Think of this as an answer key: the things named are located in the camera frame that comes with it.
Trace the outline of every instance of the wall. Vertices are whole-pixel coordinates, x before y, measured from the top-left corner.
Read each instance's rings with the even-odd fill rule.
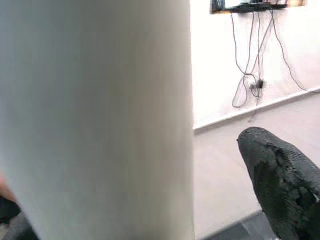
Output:
[[[320,3],[307,1],[306,7],[275,12],[278,35],[284,45],[296,78],[306,88],[320,87]],[[235,62],[235,44],[230,14],[210,15],[210,0],[191,0],[192,69],[194,128],[232,117],[254,108],[250,98],[244,109],[232,107],[232,100],[242,74]],[[261,14],[264,33],[271,15]],[[234,15],[238,45],[238,61],[242,69],[248,62],[252,13]],[[257,56],[258,18],[252,41],[252,69]],[[282,97],[302,92],[291,80],[274,32],[267,38],[264,52],[264,80],[267,82],[260,104],[266,105]]]

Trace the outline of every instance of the white pillar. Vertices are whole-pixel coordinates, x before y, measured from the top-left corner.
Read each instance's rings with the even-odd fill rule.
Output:
[[[0,3],[0,167],[44,240],[192,240],[190,3]]]

